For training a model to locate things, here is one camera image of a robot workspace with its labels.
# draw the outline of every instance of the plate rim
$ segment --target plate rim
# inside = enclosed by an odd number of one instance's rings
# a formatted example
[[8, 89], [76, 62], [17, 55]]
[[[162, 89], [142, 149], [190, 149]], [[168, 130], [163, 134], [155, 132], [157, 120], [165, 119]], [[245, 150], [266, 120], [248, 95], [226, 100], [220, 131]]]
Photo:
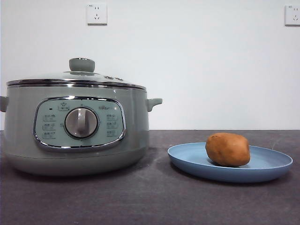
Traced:
[[259, 146], [254, 146], [254, 145], [249, 145], [249, 147], [255, 147], [255, 148], [260, 148], [260, 149], [265, 149], [265, 150], [269, 150], [269, 151], [274, 151], [276, 153], [279, 153], [279, 154], [283, 154], [284, 156], [288, 157], [290, 159], [290, 162], [286, 165], [283, 165], [283, 166], [276, 166], [276, 167], [270, 167], [270, 168], [263, 168], [263, 169], [259, 169], [259, 168], [239, 168], [239, 167], [228, 167], [228, 166], [218, 166], [218, 165], [205, 165], [205, 164], [200, 164], [200, 163], [193, 163], [193, 162], [189, 162], [189, 161], [186, 161], [186, 160], [183, 160], [183, 159], [180, 159], [180, 158], [177, 158], [175, 156], [173, 156], [171, 153], [170, 153], [170, 150], [172, 148], [175, 148], [177, 146], [181, 146], [181, 145], [188, 145], [188, 144], [206, 144], [206, 142], [191, 142], [191, 143], [183, 143], [183, 144], [177, 144], [177, 145], [174, 145], [172, 147], [170, 147], [168, 149], [168, 155], [169, 157], [171, 158], [174, 158], [176, 160], [180, 160], [182, 162], [185, 162], [185, 163], [190, 163], [190, 164], [194, 164], [194, 165], [200, 165], [200, 166], [206, 166], [206, 167], [215, 167], [215, 168], [221, 168], [221, 169], [232, 169], [232, 170], [273, 170], [273, 169], [279, 169], [279, 168], [284, 168], [284, 167], [288, 167], [290, 165], [293, 164], [293, 158], [290, 157], [289, 155], [287, 154], [284, 154], [280, 151], [276, 151], [276, 150], [273, 150], [273, 149], [268, 149], [268, 148], [264, 148], [264, 147], [259, 147]]

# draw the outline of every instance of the potato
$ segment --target potato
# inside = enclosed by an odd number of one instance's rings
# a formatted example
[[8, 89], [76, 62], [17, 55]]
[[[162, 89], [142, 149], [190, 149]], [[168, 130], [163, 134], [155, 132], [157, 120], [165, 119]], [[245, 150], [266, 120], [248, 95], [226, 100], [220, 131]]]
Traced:
[[248, 140], [237, 134], [215, 133], [207, 139], [208, 157], [223, 166], [240, 166], [250, 161]]

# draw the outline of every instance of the wall outlet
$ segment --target wall outlet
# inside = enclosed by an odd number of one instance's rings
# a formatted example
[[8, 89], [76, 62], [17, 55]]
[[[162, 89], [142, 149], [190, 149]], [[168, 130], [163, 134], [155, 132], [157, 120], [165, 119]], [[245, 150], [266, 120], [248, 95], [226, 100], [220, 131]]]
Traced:
[[300, 26], [300, 5], [285, 6], [285, 24]]
[[87, 24], [107, 24], [107, 5], [106, 3], [88, 4], [86, 6]]

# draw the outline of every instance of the control panel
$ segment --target control panel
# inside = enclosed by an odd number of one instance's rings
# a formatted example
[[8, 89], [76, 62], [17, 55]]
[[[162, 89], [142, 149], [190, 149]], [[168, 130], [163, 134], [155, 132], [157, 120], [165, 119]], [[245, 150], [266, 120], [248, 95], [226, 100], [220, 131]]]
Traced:
[[37, 108], [34, 135], [44, 145], [95, 147], [116, 142], [124, 134], [124, 111], [114, 99], [56, 97]]

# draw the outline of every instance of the pot base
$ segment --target pot base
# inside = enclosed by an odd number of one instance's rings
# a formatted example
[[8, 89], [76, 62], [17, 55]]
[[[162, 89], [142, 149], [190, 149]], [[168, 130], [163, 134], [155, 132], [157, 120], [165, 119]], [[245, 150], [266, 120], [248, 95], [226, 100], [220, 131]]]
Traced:
[[12, 166], [18, 170], [45, 176], [79, 176], [104, 173], [129, 166], [140, 160], [146, 148], [124, 153], [83, 158], [30, 158], [6, 153]]

